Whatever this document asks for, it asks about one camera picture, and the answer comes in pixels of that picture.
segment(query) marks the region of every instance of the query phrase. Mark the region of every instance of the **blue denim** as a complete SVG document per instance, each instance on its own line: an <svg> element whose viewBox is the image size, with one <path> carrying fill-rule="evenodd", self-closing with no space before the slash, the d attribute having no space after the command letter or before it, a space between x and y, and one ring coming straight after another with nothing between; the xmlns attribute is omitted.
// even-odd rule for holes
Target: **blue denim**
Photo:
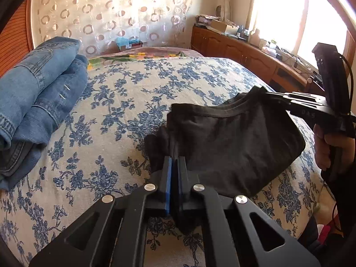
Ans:
<svg viewBox="0 0 356 267"><path fill-rule="evenodd" d="M13 135L11 147L0 152L1 189L12 189L36 165L52 133L85 89L87 66L86 57L77 55L68 69L40 93L25 114Z"/></svg>
<svg viewBox="0 0 356 267"><path fill-rule="evenodd" d="M11 147L24 115L38 95L69 67L79 45L70 38L49 39L0 78L0 151Z"/></svg>

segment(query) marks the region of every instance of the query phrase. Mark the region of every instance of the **finger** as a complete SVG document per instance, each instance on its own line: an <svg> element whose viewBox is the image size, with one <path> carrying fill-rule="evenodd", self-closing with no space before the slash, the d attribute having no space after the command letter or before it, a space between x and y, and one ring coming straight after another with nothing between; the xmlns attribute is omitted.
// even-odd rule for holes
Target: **finger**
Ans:
<svg viewBox="0 0 356 267"><path fill-rule="evenodd" d="M314 134L314 148L317 153L330 154L330 146L325 142L324 139L320 139L316 134Z"/></svg>
<svg viewBox="0 0 356 267"><path fill-rule="evenodd" d="M314 158L316 165L322 170L328 169L331 165L331 161L328 155L315 153Z"/></svg>
<svg viewBox="0 0 356 267"><path fill-rule="evenodd" d="M313 131L314 131L314 134L316 134L319 138L321 138L321 139L324 138L324 132L319 125L314 125Z"/></svg>
<svg viewBox="0 0 356 267"><path fill-rule="evenodd" d="M346 137L342 134L326 134L324 136L324 140L327 144L334 146L334 147L341 147L343 149L349 149L355 144L353 138Z"/></svg>

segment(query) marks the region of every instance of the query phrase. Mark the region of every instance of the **silver screw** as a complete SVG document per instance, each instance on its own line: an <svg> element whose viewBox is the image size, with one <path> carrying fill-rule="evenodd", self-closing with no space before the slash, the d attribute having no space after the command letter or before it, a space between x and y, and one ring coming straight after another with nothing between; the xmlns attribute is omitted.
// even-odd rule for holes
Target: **silver screw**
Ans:
<svg viewBox="0 0 356 267"><path fill-rule="evenodd" d="M193 186L193 189L197 192L201 192L205 190L205 187L202 184L196 184Z"/></svg>
<svg viewBox="0 0 356 267"><path fill-rule="evenodd" d="M147 184L147 185L145 185L145 190L146 190L146 191L151 192L151 191L154 191L155 189L156 189L156 186L155 186L154 184Z"/></svg>
<svg viewBox="0 0 356 267"><path fill-rule="evenodd" d="M111 203L113 201L113 196L112 195L105 195L101 198L101 200L103 201L103 203Z"/></svg>
<svg viewBox="0 0 356 267"><path fill-rule="evenodd" d="M245 204L247 203L248 199L247 197L245 197L244 195L238 195L235 198L236 202L238 202L239 204Z"/></svg>

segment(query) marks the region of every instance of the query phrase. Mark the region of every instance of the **bright window pane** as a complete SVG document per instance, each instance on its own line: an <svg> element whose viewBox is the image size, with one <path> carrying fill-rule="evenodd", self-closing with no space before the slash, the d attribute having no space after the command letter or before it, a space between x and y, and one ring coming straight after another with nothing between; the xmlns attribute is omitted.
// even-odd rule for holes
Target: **bright window pane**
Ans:
<svg viewBox="0 0 356 267"><path fill-rule="evenodd" d="M260 37L292 51L297 40L305 0L258 0L256 28Z"/></svg>
<svg viewBox="0 0 356 267"><path fill-rule="evenodd" d="M309 0L307 22L298 55L317 67L313 48L318 42L335 45L343 53L347 27L327 0Z"/></svg>

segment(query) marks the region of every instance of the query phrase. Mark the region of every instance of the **bedsheet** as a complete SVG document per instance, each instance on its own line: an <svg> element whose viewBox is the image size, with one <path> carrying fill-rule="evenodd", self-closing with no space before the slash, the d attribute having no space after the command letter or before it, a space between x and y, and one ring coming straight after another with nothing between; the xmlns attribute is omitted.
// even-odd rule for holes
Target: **bedsheet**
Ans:
<svg viewBox="0 0 356 267"><path fill-rule="evenodd" d="M0 235L24 266L103 195L129 195L149 179L144 137L164 123L173 102L219 105L253 85L272 91L223 58L114 61L95 64L88 74L84 93L36 167L13 190L0 192ZM306 148L252 200L299 237L323 184L313 133L302 119L292 119ZM205 266L201 230L184 236L172 219L151 218L145 266Z"/></svg>

